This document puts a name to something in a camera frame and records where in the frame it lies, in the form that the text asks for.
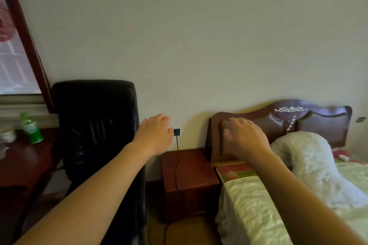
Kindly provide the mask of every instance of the electrical outlet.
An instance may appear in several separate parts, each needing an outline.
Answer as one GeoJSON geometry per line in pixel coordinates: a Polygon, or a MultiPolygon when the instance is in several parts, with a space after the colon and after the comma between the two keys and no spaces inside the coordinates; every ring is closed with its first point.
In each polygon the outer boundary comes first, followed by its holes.
{"type": "Polygon", "coordinates": [[[180,136],[180,129],[174,129],[174,136],[180,136]]]}
{"type": "Polygon", "coordinates": [[[366,117],[361,116],[361,117],[358,117],[358,119],[356,120],[356,123],[364,122],[365,120],[366,120],[366,117]]]}

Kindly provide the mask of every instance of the forearm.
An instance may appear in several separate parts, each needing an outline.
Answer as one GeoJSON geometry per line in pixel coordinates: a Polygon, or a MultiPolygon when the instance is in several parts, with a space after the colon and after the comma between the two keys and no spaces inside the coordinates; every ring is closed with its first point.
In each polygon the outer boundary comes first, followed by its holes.
{"type": "Polygon", "coordinates": [[[365,244],[276,155],[252,165],[294,244],[365,244]]]}
{"type": "Polygon", "coordinates": [[[125,146],[16,245],[100,244],[130,184],[149,158],[139,150],[133,143],[125,146]]]}

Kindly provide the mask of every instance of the wooden nightstand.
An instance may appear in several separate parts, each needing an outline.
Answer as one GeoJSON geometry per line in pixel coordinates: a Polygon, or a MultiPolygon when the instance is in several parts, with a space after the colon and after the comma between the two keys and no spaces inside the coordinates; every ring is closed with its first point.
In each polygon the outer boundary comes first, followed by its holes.
{"type": "Polygon", "coordinates": [[[166,152],[161,168],[168,221],[217,209],[219,181],[204,149],[166,152]]]}

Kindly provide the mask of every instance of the plastic bottle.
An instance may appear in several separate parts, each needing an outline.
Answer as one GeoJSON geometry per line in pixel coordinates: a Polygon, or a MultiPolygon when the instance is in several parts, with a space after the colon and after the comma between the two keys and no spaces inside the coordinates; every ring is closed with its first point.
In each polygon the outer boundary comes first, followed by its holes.
{"type": "Polygon", "coordinates": [[[29,117],[28,113],[21,113],[21,119],[22,128],[27,134],[30,143],[36,144],[43,141],[44,137],[42,136],[41,131],[37,127],[36,122],[29,117]]]}

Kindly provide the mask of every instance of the chair backrest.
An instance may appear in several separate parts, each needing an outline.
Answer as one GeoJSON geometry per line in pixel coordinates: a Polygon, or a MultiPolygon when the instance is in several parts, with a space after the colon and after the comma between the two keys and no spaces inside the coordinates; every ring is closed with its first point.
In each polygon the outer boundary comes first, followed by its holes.
{"type": "Polygon", "coordinates": [[[84,182],[113,159],[139,126],[136,90],[129,81],[58,82],[51,97],[60,122],[57,150],[72,182],[84,182]]]}

